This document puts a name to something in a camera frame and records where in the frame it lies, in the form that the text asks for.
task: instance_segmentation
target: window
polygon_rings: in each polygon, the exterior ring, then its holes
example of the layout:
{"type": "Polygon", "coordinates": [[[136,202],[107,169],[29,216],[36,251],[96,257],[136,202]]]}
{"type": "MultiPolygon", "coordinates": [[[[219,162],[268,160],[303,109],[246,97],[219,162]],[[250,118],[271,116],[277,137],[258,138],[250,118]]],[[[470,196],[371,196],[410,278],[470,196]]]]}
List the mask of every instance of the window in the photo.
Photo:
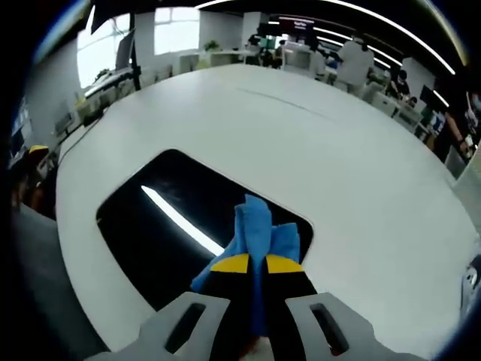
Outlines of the window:
{"type": "Polygon", "coordinates": [[[129,31],[130,15],[124,14],[103,23],[93,34],[90,26],[77,38],[77,67],[80,86],[91,85],[103,69],[114,69],[119,42],[129,31]]]}
{"type": "Polygon", "coordinates": [[[200,11],[194,8],[156,9],[156,55],[198,49],[200,11]]]}

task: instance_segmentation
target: black opening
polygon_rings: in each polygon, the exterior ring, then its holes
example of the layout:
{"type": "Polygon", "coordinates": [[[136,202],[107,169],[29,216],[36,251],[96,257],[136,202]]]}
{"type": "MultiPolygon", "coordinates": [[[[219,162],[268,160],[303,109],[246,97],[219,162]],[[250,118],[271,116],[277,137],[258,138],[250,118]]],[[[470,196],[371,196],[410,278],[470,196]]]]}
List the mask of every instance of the black opening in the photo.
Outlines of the black opening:
{"type": "Polygon", "coordinates": [[[317,323],[321,326],[325,340],[331,348],[331,353],[334,356],[339,356],[349,350],[346,338],[327,308],[324,305],[317,304],[310,306],[310,309],[312,310],[317,323]]]}
{"type": "Polygon", "coordinates": [[[187,342],[194,331],[195,325],[201,318],[205,306],[200,303],[193,303],[186,313],[180,318],[172,333],[168,336],[165,349],[170,353],[176,353],[183,344],[187,342]]]}
{"type": "MultiPolygon", "coordinates": [[[[155,190],[224,248],[234,236],[234,207],[244,203],[246,194],[262,197],[180,151],[168,150],[104,202],[97,212],[97,224],[105,242],[139,293],[159,310],[190,290],[192,279],[214,255],[180,228],[141,186],[155,190]]],[[[310,224],[265,201],[274,225],[297,223],[302,260],[313,237],[310,224]]]]}

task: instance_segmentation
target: ceiling light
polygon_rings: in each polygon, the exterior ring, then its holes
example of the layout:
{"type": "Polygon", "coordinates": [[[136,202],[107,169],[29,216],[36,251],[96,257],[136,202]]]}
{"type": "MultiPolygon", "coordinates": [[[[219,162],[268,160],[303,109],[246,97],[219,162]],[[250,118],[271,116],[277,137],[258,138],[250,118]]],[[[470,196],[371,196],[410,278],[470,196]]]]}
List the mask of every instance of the ceiling light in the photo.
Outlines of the ceiling light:
{"type": "Polygon", "coordinates": [[[402,26],[398,25],[397,23],[395,23],[394,21],[388,19],[387,17],[383,17],[382,15],[379,15],[379,14],[376,14],[374,13],[373,11],[370,11],[368,9],[364,9],[364,8],[361,8],[360,6],[358,5],[353,5],[353,4],[350,4],[349,2],[342,2],[341,0],[320,0],[322,2],[331,2],[332,4],[337,4],[337,5],[341,5],[341,6],[346,6],[348,8],[351,8],[353,10],[357,10],[357,11],[361,11],[362,13],[364,14],[367,14],[367,15],[371,15],[372,17],[375,17],[377,18],[378,20],[381,20],[383,21],[384,23],[388,23],[390,26],[394,26],[397,30],[399,30],[400,32],[403,32],[405,35],[409,36],[410,38],[412,38],[415,42],[417,42],[419,45],[421,45],[422,47],[424,47],[429,53],[431,53],[437,60],[439,60],[439,62],[441,64],[444,65],[444,67],[446,69],[448,69],[448,71],[454,75],[456,74],[456,72],[454,71],[453,68],[451,68],[449,66],[449,64],[446,62],[446,60],[444,60],[441,55],[439,55],[438,53],[436,53],[436,51],[434,51],[433,48],[431,48],[429,45],[427,45],[423,40],[421,40],[420,38],[418,38],[417,36],[415,36],[412,32],[410,32],[409,30],[403,28],[402,26]]]}
{"type": "Polygon", "coordinates": [[[321,29],[321,28],[316,28],[316,27],[314,27],[313,29],[318,31],[318,32],[325,32],[327,34],[336,35],[336,36],[338,36],[340,38],[343,38],[343,39],[352,40],[352,38],[350,36],[342,35],[342,34],[339,34],[338,32],[332,32],[331,30],[326,30],[326,29],[321,29]]]}
{"type": "Polygon", "coordinates": [[[439,94],[436,90],[433,90],[433,93],[444,103],[445,106],[449,108],[449,103],[441,96],[441,94],[439,94]]]}
{"type": "Polygon", "coordinates": [[[339,41],[334,41],[334,40],[331,40],[331,39],[323,38],[322,36],[318,36],[317,38],[319,40],[322,40],[322,41],[327,41],[328,43],[339,45],[340,47],[343,46],[343,43],[340,43],[339,41]]]}
{"type": "Polygon", "coordinates": [[[303,23],[314,24],[312,20],[308,19],[299,19],[297,17],[279,17],[280,20],[292,20],[292,21],[301,21],[303,23]]]}
{"type": "Polygon", "coordinates": [[[205,8],[206,6],[211,6],[215,4],[220,4],[221,2],[231,2],[232,0],[214,0],[213,2],[205,2],[204,4],[200,4],[194,7],[194,9],[202,9],[205,8]]]}
{"type": "Polygon", "coordinates": [[[379,60],[378,58],[374,58],[374,61],[378,62],[379,64],[383,64],[385,67],[387,67],[387,69],[391,68],[391,66],[389,64],[386,64],[385,62],[379,60]]]}
{"type": "Polygon", "coordinates": [[[174,207],[169,205],[155,190],[141,186],[142,190],[147,194],[152,202],[159,207],[167,217],[177,224],[185,233],[194,238],[201,246],[207,248],[215,256],[220,255],[224,248],[220,247],[216,242],[207,237],[204,233],[194,227],[182,214],[177,212],[174,207]]]}
{"type": "Polygon", "coordinates": [[[388,54],[384,53],[383,51],[381,51],[381,50],[379,50],[379,49],[376,49],[375,47],[372,47],[371,45],[368,45],[368,48],[371,49],[372,51],[375,51],[376,53],[381,54],[382,56],[385,56],[386,58],[388,58],[388,59],[391,60],[392,62],[395,62],[395,63],[398,64],[399,66],[403,66],[402,62],[394,59],[392,56],[389,56],[388,54]]]}

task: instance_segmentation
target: blue cloth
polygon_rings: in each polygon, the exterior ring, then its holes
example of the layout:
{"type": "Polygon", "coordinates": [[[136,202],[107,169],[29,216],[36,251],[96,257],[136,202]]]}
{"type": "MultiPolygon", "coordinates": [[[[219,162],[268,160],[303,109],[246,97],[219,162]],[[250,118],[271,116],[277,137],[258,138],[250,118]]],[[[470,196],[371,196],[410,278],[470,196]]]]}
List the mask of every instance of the blue cloth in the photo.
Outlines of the blue cloth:
{"type": "Polygon", "coordinates": [[[267,336],[262,302],[262,261],[275,254],[299,262],[300,241],[295,223],[272,226],[268,205],[246,194],[246,202],[235,207],[234,238],[224,252],[214,258],[192,281],[191,288],[199,292],[212,266],[221,259],[248,253],[253,264],[252,333],[267,336]]]}

